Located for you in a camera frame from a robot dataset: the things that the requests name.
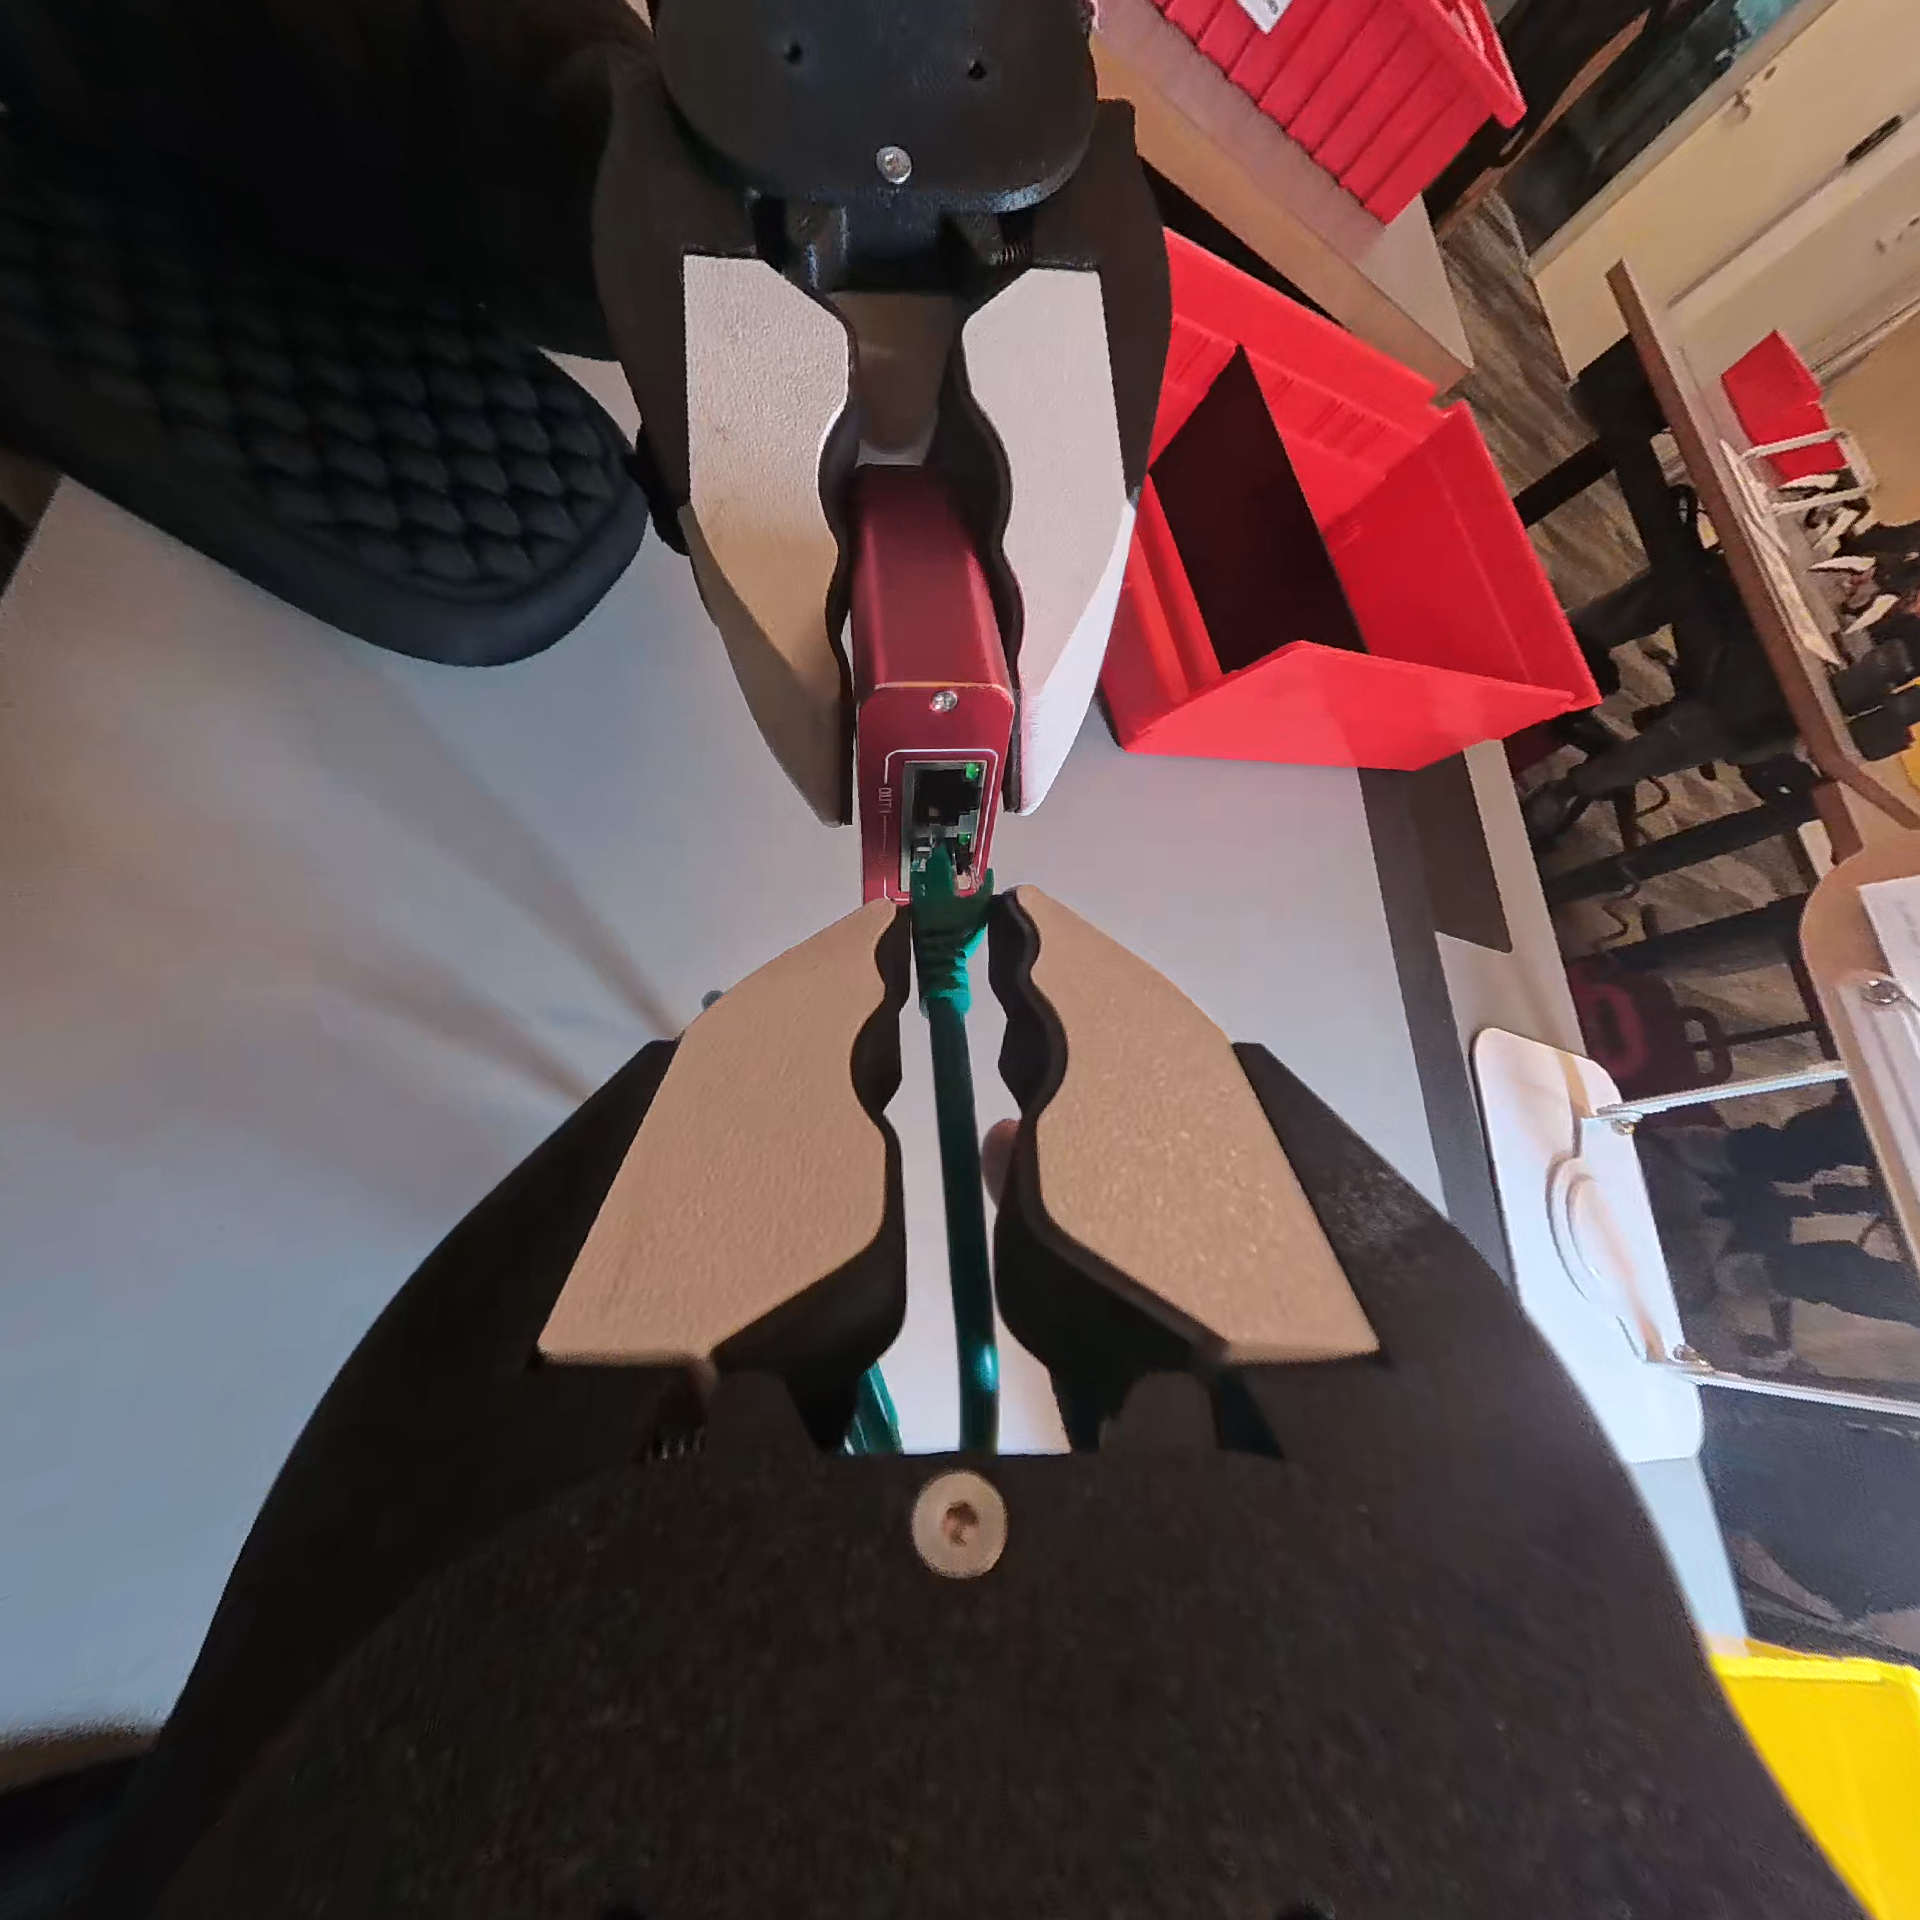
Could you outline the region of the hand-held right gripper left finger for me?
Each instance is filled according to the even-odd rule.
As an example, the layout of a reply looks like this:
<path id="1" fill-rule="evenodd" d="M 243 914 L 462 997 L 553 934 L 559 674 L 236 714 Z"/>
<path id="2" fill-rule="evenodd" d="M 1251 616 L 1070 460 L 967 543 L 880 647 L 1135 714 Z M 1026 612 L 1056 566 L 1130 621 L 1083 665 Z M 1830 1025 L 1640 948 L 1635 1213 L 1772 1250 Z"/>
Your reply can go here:
<path id="1" fill-rule="evenodd" d="M 546 1314 L 546 1370 L 767 1374 L 849 1453 L 910 1302 L 904 993 L 910 914 L 873 899 L 683 1025 Z"/>

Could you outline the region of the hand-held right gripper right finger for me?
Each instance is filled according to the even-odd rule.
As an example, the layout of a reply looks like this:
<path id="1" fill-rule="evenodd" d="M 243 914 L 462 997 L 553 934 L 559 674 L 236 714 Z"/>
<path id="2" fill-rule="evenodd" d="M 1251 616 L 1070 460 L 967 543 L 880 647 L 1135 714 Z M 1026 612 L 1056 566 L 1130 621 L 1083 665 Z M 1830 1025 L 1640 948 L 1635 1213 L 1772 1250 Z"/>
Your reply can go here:
<path id="1" fill-rule="evenodd" d="M 996 1314 L 1043 1364 L 1075 1453 L 1143 1379 L 1378 1362 L 1378 1331 L 1226 1029 L 1075 903 L 993 911 L 1002 1082 L 1020 1121 L 996 1197 Z"/>

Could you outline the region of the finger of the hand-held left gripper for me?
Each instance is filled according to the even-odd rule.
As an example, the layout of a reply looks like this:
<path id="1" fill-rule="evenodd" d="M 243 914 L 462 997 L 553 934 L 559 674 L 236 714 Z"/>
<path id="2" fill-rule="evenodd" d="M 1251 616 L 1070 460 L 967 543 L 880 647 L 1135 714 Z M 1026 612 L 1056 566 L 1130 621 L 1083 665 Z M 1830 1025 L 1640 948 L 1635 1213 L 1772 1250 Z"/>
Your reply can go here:
<path id="1" fill-rule="evenodd" d="M 683 261 L 683 553 L 767 750 L 839 827 L 855 824 L 855 690 L 826 470 L 849 425 L 845 310 L 764 261 Z"/>
<path id="2" fill-rule="evenodd" d="M 1135 543 L 1099 273 L 1031 268 L 964 316 L 943 460 L 1015 674 L 1008 797 L 1015 816 L 1035 816 L 1087 724 Z"/>

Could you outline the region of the red ethernet splitter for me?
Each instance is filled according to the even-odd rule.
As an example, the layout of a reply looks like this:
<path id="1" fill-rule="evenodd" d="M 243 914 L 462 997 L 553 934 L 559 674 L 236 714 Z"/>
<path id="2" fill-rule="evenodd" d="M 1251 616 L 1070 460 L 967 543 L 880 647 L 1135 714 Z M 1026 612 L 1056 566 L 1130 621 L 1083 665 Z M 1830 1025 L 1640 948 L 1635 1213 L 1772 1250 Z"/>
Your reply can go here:
<path id="1" fill-rule="evenodd" d="M 1020 705 L 985 571 L 931 470 L 859 470 L 849 612 L 862 899 L 910 903 L 932 852 L 974 899 Z"/>

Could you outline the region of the red plastic bin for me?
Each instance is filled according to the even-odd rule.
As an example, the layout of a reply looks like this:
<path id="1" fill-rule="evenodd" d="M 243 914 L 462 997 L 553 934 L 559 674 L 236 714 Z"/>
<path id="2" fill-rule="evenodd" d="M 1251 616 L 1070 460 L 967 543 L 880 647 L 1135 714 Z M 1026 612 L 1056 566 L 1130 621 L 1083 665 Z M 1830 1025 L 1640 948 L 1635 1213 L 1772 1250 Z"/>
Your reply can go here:
<path id="1" fill-rule="evenodd" d="M 1166 237 L 1173 337 L 1148 464 L 1251 350 L 1365 651 L 1223 672 L 1156 480 L 1135 506 L 1100 705 L 1128 750 L 1423 769 L 1602 705 L 1465 402 L 1238 265 Z"/>

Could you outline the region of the yellow plastic bin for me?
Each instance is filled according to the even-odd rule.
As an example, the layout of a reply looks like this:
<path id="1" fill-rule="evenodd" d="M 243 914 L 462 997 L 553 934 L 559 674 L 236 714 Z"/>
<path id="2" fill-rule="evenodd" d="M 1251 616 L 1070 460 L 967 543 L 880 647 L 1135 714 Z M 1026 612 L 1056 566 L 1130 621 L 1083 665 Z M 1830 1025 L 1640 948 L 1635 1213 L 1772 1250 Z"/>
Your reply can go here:
<path id="1" fill-rule="evenodd" d="M 1714 1644 L 1714 1675 L 1862 1911 L 1920 1911 L 1920 1675 L 1902 1663 Z"/>

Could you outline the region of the black bin divider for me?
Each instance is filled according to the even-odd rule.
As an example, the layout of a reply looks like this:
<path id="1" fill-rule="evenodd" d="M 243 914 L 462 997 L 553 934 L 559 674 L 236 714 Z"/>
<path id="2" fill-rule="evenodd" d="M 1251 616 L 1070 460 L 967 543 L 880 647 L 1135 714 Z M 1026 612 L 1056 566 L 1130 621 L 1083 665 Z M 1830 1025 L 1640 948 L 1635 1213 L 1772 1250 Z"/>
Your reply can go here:
<path id="1" fill-rule="evenodd" d="M 1251 350 L 1238 343 L 1207 397 L 1148 464 L 1148 480 L 1210 662 L 1226 674 L 1294 644 L 1365 651 Z"/>

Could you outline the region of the long red ribbed tray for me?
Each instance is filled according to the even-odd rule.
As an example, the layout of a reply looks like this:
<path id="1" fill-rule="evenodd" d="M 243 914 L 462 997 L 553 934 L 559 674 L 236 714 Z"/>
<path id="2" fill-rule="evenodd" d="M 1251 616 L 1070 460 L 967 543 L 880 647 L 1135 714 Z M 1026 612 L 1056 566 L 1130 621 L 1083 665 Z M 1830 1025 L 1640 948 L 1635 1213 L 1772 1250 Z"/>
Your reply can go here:
<path id="1" fill-rule="evenodd" d="M 1159 0 L 1266 121 L 1385 226 L 1479 131 L 1523 125 L 1523 85 L 1479 0 Z"/>

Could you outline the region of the small red bin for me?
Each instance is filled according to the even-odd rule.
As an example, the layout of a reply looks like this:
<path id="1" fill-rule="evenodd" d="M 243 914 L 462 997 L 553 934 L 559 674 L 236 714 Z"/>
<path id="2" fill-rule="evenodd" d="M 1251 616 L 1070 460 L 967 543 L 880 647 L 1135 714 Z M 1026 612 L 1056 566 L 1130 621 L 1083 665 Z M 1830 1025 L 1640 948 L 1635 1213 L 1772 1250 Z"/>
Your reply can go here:
<path id="1" fill-rule="evenodd" d="M 1782 330 L 1745 350 L 1719 375 L 1719 387 L 1775 483 L 1811 483 L 1848 470 L 1827 410 L 1827 387 Z"/>

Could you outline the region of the white cabinet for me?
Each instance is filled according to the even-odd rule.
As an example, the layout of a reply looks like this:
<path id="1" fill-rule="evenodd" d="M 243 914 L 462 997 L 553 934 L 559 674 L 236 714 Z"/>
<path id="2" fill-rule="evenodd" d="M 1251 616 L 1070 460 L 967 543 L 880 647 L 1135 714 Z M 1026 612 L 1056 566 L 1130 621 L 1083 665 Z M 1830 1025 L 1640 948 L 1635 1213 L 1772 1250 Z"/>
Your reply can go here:
<path id="1" fill-rule="evenodd" d="M 1891 320 L 1915 304 L 1915 95 L 1915 3 L 1789 3 L 1532 247 L 1567 367 L 1622 342 L 1617 265 L 1710 367 L 1768 330 L 1830 365 Z"/>

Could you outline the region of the wooden work table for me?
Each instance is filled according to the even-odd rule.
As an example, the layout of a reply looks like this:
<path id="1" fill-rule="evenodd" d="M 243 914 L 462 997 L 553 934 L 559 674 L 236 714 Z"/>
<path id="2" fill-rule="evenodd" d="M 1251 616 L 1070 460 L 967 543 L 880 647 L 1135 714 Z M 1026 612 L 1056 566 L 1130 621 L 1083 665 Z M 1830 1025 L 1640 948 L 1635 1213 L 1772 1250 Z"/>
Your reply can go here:
<path id="1" fill-rule="evenodd" d="M 1915 806 L 1866 769 L 1848 720 L 1835 705 L 1830 662 L 1811 647 L 1811 636 L 1835 636 L 1835 612 L 1813 610 L 1806 538 L 1763 488 L 1756 454 L 1739 446 L 1739 415 L 1731 410 L 1731 397 L 1714 380 L 1694 375 L 1669 304 L 1641 288 L 1628 261 L 1617 261 L 1604 284 L 1622 316 L 1641 385 L 1669 422 L 1669 437 L 1678 439 L 1684 483 L 1714 525 L 1731 579 L 1745 597 L 1745 616 L 1789 714 L 1795 743 L 1818 768 L 1813 811 L 1830 824 L 1835 852 L 1848 855 L 1862 849 L 1848 811 L 1854 800 L 1907 835 L 1920 827 Z"/>

